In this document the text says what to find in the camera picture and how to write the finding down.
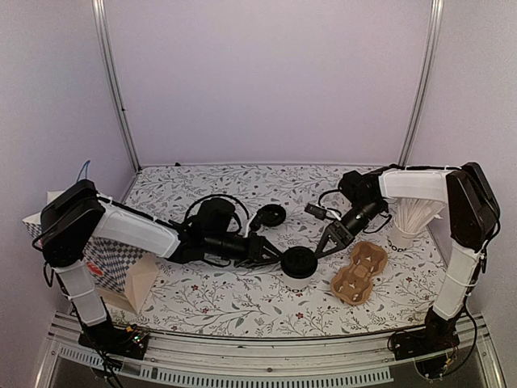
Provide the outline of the black plastic cup lid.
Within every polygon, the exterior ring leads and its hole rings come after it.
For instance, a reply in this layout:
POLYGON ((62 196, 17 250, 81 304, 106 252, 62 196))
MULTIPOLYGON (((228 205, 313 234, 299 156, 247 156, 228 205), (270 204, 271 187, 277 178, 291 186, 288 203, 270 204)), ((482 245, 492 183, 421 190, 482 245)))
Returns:
POLYGON ((293 279, 311 277, 317 270, 317 258, 307 247, 291 247, 281 257, 280 266, 286 276, 293 279))

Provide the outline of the white paper cup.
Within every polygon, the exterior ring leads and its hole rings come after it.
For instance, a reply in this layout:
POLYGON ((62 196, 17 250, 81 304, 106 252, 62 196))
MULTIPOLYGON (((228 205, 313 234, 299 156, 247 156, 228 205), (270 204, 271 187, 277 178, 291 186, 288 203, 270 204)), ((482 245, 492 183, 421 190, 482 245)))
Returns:
POLYGON ((311 278, 295 278, 283 274, 284 286, 286 289, 298 297, 303 295, 303 292, 310 286, 311 278))

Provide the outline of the brown cardboard cup carrier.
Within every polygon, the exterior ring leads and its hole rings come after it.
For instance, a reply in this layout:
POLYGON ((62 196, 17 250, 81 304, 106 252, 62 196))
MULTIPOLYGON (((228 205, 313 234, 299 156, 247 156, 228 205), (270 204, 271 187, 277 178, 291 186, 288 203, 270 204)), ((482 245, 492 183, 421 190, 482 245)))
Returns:
POLYGON ((351 262, 341 268, 330 282, 332 294, 350 306, 364 304, 373 289, 373 278, 384 271, 386 250, 371 242, 358 242, 351 252, 351 262))

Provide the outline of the blue checkered paper bag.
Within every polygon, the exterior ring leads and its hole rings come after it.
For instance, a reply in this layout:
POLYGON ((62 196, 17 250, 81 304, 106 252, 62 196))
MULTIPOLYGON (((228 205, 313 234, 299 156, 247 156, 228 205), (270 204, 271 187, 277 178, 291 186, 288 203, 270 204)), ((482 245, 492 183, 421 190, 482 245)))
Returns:
POLYGON ((158 278, 157 258, 127 244, 95 237, 83 254, 103 300, 129 313, 140 313, 158 278))

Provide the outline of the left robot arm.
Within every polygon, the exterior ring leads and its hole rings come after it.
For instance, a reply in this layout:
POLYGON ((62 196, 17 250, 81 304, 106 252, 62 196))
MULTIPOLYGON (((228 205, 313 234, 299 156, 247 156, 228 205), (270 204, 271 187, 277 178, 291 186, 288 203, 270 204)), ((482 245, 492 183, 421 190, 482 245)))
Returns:
POLYGON ((277 226, 259 210, 241 221, 235 208, 242 202, 228 194, 210 194, 195 201, 181 222, 162 221, 102 196, 94 183, 82 179, 40 212, 40 232, 32 247, 57 274, 83 331, 102 350, 120 344, 107 308, 84 267, 84 249, 91 238, 105 238, 152 253, 173 263, 219 256, 235 267, 255 268, 278 263, 281 251, 257 233, 277 226))

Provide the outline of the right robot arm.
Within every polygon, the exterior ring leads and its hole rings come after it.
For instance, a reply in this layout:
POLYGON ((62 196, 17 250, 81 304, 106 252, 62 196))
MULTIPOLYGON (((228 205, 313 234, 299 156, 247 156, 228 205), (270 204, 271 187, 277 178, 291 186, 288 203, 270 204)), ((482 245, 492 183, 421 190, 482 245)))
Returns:
POLYGON ((467 298, 485 272, 487 248, 501 229, 501 210, 481 166, 460 167, 395 164, 366 173, 349 171, 337 191, 350 203, 343 215, 333 217, 316 248, 316 257, 333 255, 350 246, 370 222, 397 203, 398 217, 420 216, 428 225, 448 211, 452 251, 439 294, 426 316, 418 346, 435 352, 448 341, 449 330, 464 313, 467 298))

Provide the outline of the floral patterned table mat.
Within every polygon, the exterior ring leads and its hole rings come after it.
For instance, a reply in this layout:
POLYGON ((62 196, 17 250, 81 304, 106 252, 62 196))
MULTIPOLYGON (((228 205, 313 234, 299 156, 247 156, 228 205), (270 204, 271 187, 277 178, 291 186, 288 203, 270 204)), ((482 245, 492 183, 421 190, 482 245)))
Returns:
MULTIPOLYGON (((182 166, 146 167, 137 176, 126 204, 162 220, 181 221, 191 204, 212 193, 238 198, 240 215, 267 204, 286 209, 286 221, 263 228, 280 250, 315 248, 325 223, 304 211, 308 203, 346 211, 347 200, 335 189, 343 166, 182 166)), ((205 263, 173 264, 159 260, 155 280, 141 311, 111 308, 118 323, 138 323, 159 331, 237 337, 313 337, 397 330, 423 322, 436 299, 446 264, 427 232, 404 251, 394 249, 390 225, 378 217, 365 239, 389 255, 384 271, 362 305, 337 299, 330 282, 348 265, 350 252, 319 261, 302 290, 291 290, 279 265, 262 268, 215 268, 205 263)))

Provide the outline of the white cup holding straws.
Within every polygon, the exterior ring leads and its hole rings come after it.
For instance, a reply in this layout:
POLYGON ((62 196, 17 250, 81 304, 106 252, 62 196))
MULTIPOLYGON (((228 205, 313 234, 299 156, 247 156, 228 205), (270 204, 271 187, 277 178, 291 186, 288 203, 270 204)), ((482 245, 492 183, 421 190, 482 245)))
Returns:
POLYGON ((406 232, 394 222, 389 236, 389 246, 393 251, 402 252, 409 248, 417 237, 418 233, 411 234, 406 232))

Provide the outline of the white paper-wrapped straws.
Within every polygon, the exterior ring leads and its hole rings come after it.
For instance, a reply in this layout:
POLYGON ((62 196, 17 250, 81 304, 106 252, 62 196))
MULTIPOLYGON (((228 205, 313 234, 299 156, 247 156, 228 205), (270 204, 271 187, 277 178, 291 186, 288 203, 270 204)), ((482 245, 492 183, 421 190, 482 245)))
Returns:
POLYGON ((401 198, 397 201, 395 225, 404 233, 418 234, 433 219, 440 218, 445 206, 437 200, 401 198))

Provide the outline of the aluminium front rail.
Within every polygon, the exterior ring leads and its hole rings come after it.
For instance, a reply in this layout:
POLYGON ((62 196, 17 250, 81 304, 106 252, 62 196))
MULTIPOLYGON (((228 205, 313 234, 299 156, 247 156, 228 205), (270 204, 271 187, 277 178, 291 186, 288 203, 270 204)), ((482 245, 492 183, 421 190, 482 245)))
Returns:
POLYGON ((101 357, 78 342, 75 317, 56 314, 38 387, 504 387, 482 316, 461 318, 460 343, 442 377, 439 352, 398 360, 390 334, 303 339, 218 338, 152 331, 140 360, 101 357))

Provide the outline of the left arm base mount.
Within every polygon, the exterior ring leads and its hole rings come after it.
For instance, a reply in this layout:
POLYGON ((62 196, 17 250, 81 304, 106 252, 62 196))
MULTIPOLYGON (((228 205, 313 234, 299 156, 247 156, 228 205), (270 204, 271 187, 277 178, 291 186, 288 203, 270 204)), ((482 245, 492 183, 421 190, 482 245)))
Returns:
POLYGON ((78 343, 99 352, 143 360, 149 332, 136 324, 119 328, 111 320, 106 320, 94 326, 84 325, 78 343))

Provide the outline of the right aluminium frame post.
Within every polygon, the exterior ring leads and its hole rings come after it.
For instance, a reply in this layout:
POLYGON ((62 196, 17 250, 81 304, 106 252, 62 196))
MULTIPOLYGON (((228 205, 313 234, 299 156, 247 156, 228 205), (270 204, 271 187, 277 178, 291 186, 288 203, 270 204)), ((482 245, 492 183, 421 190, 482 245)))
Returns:
POLYGON ((399 154, 397 162, 401 166, 406 166, 409 163, 411 151, 417 137, 419 122, 422 116, 425 99, 427 97, 427 89, 435 61, 435 54, 439 44, 441 20, 443 17, 443 6, 444 0, 431 1, 431 11, 427 28, 427 38, 425 40, 422 67, 418 78, 417 90, 410 112, 406 135, 404 137, 401 153, 399 154))

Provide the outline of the aluminium frame post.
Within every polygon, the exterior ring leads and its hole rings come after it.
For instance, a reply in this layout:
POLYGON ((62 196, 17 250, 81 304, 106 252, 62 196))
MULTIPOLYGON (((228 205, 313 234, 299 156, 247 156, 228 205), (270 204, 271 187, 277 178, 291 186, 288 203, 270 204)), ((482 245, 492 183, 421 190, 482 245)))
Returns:
POLYGON ((435 54, 439 44, 441 20, 443 17, 443 6, 444 0, 431 1, 431 11, 427 28, 427 38, 425 40, 422 67, 418 78, 417 90, 410 112, 406 135, 404 137, 401 153, 399 154, 397 162, 401 166, 406 166, 409 163, 411 151, 417 137, 419 122, 422 116, 425 99, 427 97, 427 89, 435 61, 435 54))
POLYGON ((130 165, 135 173, 141 171, 141 163, 138 158, 137 148, 133 140, 131 129, 126 115, 126 108, 120 89, 120 82, 116 72, 115 58, 111 46, 110 33, 107 23, 106 3, 103 0, 93 0, 91 2, 96 34, 99 41, 99 48, 103 66, 105 69, 108 89, 113 102, 115 116, 119 125, 120 134, 124 148, 128 154, 130 165))

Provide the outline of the left aluminium frame post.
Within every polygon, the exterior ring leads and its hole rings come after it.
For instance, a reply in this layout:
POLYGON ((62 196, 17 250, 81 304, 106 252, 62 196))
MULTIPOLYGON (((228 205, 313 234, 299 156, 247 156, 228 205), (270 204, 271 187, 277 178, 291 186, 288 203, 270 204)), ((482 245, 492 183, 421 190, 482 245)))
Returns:
POLYGON ((115 116, 119 125, 120 134, 124 148, 128 154, 130 165, 135 173, 141 171, 141 163, 138 158, 137 148, 133 140, 131 129, 126 115, 126 108, 120 89, 120 82, 116 72, 115 58, 111 46, 110 33, 107 23, 106 3, 103 0, 93 0, 91 2, 96 34, 99 41, 99 48, 103 66, 105 69, 108 89, 113 102, 115 116))

